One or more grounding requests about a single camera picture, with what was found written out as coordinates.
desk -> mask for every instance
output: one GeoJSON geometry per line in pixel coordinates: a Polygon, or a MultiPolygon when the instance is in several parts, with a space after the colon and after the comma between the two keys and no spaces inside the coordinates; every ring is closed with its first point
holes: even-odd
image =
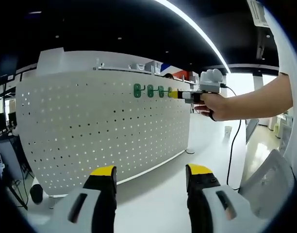
{"type": "MultiPolygon", "coordinates": [[[[116,233],[182,233],[191,232],[187,209],[185,165],[195,163],[210,168],[221,184],[226,184],[230,148],[239,121],[213,122],[200,114],[191,114],[189,149],[167,164],[117,187],[116,233]],[[224,138],[224,126],[232,126],[230,138],[224,138]]],[[[234,143],[229,184],[238,188],[246,156],[246,128],[234,143]]],[[[52,210],[48,196],[37,206],[28,203],[28,220],[40,224],[52,210]]]]}

white pegboard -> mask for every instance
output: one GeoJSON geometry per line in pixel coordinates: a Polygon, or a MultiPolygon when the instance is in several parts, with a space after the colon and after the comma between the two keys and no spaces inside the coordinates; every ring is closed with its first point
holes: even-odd
{"type": "Polygon", "coordinates": [[[19,135],[46,193],[69,193],[99,166],[117,166],[117,181],[122,181],[187,148],[190,105],[167,93],[149,98],[146,90],[135,98],[135,83],[189,88],[176,80],[108,70],[57,73],[19,83],[19,135]]]}

computer monitor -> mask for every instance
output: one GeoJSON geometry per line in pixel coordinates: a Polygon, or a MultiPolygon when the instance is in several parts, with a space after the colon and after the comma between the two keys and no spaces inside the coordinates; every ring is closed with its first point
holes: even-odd
{"type": "Polygon", "coordinates": [[[14,125],[17,125],[17,119],[16,119],[16,113],[9,113],[8,114],[8,122],[9,125],[12,126],[12,121],[14,122],[14,125]]]}
{"type": "Polygon", "coordinates": [[[6,129],[6,119],[5,114],[0,113],[0,132],[6,129]]]}

black ceiling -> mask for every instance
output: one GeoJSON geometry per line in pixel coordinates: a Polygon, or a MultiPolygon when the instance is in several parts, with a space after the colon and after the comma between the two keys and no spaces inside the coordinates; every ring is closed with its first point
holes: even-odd
{"type": "MultiPolygon", "coordinates": [[[[228,64],[278,66],[273,36],[269,29],[254,26],[245,0],[170,2],[206,32],[228,64]],[[262,43],[265,60],[256,56],[262,43]]],[[[196,72],[202,67],[221,64],[192,27],[154,0],[54,0],[13,4],[8,21],[0,30],[4,44],[0,46],[0,53],[18,53],[18,68],[36,63],[40,51],[58,47],[64,47],[65,51],[127,53],[196,72]],[[35,11],[42,13],[28,14],[35,11]]]]}

human arm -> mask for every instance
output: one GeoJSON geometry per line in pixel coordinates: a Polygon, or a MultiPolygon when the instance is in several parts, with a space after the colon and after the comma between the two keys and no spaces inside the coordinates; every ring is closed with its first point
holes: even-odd
{"type": "Polygon", "coordinates": [[[280,73],[262,88],[235,97],[224,98],[218,94],[202,94],[203,106],[195,107],[205,116],[213,110],[217,121],[273,117],[293,106],[289,76],[280,73]]]}

